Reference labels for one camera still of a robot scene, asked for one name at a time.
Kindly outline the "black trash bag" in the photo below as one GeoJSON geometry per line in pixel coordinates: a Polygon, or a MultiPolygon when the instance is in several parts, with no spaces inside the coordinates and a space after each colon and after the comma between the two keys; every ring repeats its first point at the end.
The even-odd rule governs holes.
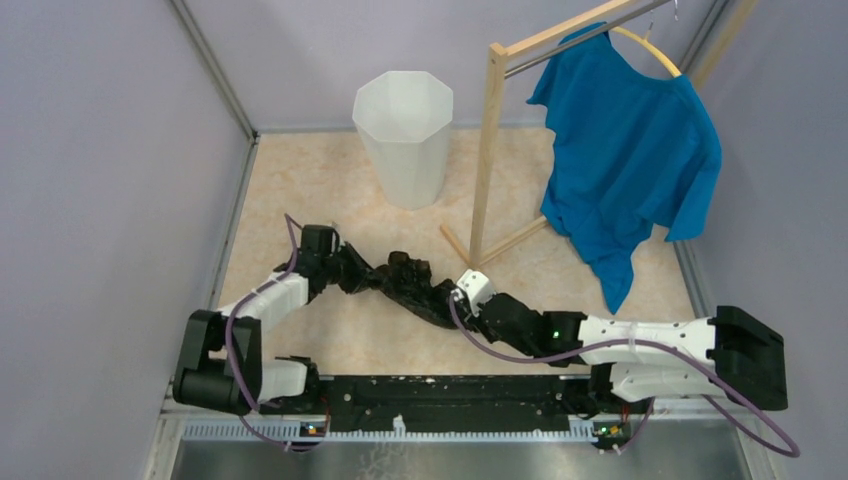
{"type": "Polygon", "coordinates": [[[428,261],[392,251],[384,264],[372,267],[348,243],[340,247],[336,259],[341,266],[338,285],[345,293],[375,290],[431,325],[457,329],[448,305],[457,284],[451,279],[434,283],[428,261]]]}

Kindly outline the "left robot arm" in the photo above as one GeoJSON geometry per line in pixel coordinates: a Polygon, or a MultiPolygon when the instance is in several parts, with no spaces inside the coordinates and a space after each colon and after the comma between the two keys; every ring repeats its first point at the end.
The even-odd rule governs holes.
{"type": "Polygon", "coordinates": [[[262,284],[228,306],[194,311],[178,355],[173,399],[234,415],[282,399],[297,413],[314,410],[321,388],[310,379],[309,363],[294,357],[264,361],[263,338],[339,280],[340,249],[336,229],[306,225],[292,260],[262,284]]]}

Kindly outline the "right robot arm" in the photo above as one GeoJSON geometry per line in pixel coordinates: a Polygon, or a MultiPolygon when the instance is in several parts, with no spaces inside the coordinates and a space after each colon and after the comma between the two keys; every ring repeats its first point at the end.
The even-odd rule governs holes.
{"type": "Polygon", "coordinates": [[[652,323],[538,312],[505,293],[470,307],[455,290],[447,308],[468,338],[481,333],[519,351],[514,363],[606,368],[586,385],[589,404],[600,412],[625,400],[692,395],[724,395],[766,411],[788,407],[783,336],[737,306],[720,305],[711,317],[652,323]]]}

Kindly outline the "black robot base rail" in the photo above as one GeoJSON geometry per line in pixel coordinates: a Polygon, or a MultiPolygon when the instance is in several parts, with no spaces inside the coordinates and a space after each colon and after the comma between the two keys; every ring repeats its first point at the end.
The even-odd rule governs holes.
{"type": "Polygon", "coordinates": [[[603,392],[585,376],[320,376],[299,396],[261,406],[263,415],[315,416],[332,434],[520,434],[573,432],[581,420],[603,415],[611,423],[647,412],[649,403],[628,403],[603,392]]]}

